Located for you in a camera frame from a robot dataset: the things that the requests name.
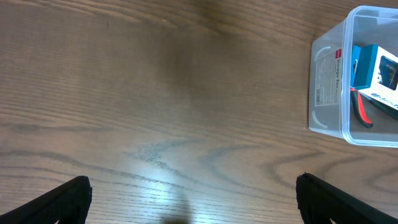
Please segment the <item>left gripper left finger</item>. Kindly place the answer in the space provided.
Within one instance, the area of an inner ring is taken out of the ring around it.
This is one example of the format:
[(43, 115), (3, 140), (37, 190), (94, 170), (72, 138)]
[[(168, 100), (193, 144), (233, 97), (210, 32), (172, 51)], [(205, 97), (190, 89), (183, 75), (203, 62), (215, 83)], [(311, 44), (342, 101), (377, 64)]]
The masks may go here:
[(87, 176), (78, 176), (1, 215), (1, 223), (85, 224), (92, 200)]

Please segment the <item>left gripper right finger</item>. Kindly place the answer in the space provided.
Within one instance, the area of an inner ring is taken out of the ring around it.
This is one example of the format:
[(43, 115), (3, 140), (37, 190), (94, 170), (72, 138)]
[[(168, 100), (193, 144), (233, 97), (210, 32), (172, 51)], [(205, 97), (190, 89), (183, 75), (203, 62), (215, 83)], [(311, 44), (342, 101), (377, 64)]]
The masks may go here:
[(298, 209), (305, 224), (397, 224), (396, 218), (310, 173), (297, 177), (295, 189)]

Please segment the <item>red handled pliers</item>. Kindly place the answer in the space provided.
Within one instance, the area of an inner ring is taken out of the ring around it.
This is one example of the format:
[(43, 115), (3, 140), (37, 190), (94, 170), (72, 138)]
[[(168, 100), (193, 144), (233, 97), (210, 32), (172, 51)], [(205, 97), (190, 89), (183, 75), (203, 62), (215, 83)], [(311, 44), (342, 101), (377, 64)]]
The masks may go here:
[(365, 127), (372, 128), (373, 122), (368, 118), (363, 106), (361, 94), (355, 88), (350, 88), (351, 104), (356, 119)]

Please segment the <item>clear plastic storage container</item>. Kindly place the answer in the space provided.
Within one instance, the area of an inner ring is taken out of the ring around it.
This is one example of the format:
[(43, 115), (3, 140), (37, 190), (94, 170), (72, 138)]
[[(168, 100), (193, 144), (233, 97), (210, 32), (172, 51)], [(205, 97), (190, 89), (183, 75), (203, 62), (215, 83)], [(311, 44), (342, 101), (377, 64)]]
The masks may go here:
[(360, 146), (397, 147), (397, 109), (361, 94), (372, 128), (355, 117), (350, 88), (354, 46), (376, 44), (397, 56), (397, 9), (358, 6), (312, 44), (308, 126)]

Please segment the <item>blue white cardboard box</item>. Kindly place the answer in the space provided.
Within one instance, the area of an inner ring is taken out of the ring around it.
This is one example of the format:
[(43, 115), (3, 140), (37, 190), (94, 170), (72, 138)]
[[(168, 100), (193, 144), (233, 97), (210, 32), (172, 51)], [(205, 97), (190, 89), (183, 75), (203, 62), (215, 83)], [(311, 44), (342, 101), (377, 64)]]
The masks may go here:
[(376, 44), (354, 49), (359, 55), (354, 59), (351, 87), (396, 110), (397, 56)]

